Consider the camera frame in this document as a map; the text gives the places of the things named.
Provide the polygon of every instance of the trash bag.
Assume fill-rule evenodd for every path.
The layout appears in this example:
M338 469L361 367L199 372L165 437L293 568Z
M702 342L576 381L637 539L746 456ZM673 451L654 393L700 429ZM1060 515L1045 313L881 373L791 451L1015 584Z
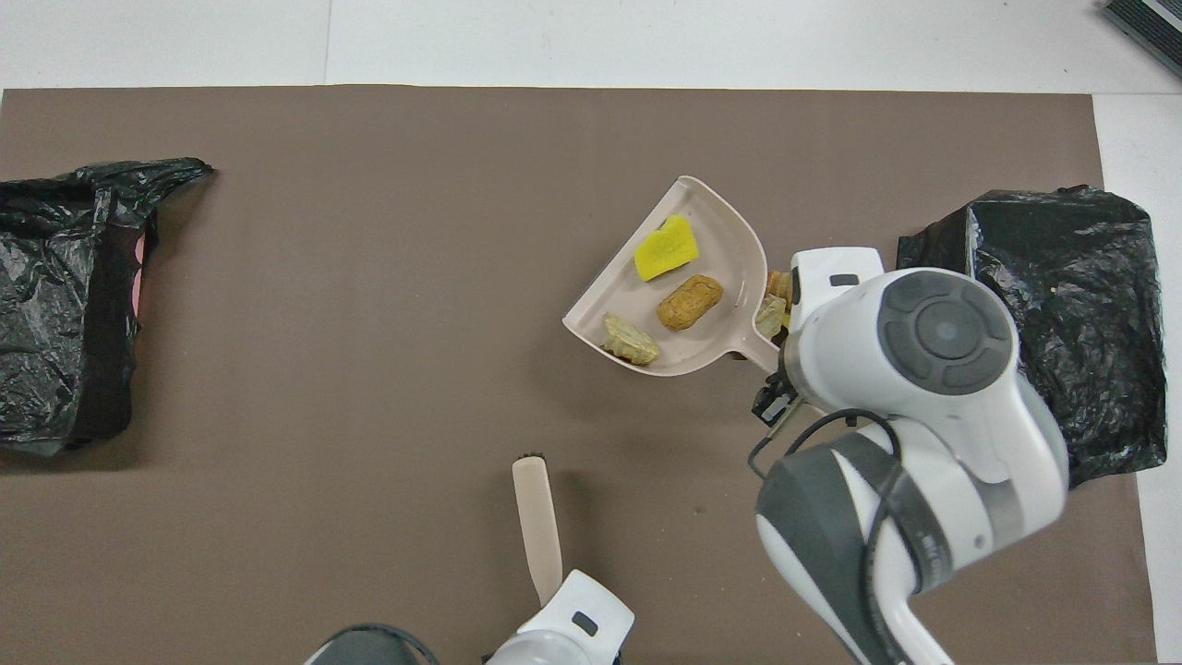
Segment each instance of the trash bag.
M0 448L47 457L128 426L156 206L212 171L186 157L0 182Z
M1067 442L1070 484L1165 462L1161 293L1149 215L1080 185L989 191L898 240L897 267L975 276L1018 324L1020 369Z

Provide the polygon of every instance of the white tile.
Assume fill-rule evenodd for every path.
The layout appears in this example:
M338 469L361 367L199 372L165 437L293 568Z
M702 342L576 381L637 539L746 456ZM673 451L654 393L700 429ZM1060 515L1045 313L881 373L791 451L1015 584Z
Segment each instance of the white tile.
M317 84L330 0L0 2L0 86Z
M1154 220L1162 280L1167 426L1182 432L1182 96L1097 96L1096 132L1105 189L1144 207ZM1157 658L1182 661L1182 459L1137 475L1145 556L1154 593Z
M1095 0L336 0L329 83L1180 92Z

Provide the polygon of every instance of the beige handle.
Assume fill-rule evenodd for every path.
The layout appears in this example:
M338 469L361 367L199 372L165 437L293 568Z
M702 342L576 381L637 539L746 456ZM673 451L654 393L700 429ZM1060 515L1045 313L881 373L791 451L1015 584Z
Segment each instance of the beige handle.
M514 462L513 489L521 520L525 560L538 600L545 606L563 585L563 552L558 545L558 521L550 494L546 461L530 456Z

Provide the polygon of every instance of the brown table surface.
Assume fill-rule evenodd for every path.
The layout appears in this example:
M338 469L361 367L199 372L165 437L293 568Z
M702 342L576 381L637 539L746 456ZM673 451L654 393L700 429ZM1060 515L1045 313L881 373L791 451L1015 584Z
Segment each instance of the brown table surface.
M534 609L509 464L547 455L567 566L638 664L840 663L777 575L745 458L762 373L654 379L559 319L677 175L769 263L993 188L1100 185L1082 96L415 89L5 93L0 177L199 156L149 266L135 418L0 458L0 661L301 663L383 621L476 663ZM1154 660L1136 485L917 612L963 663Z

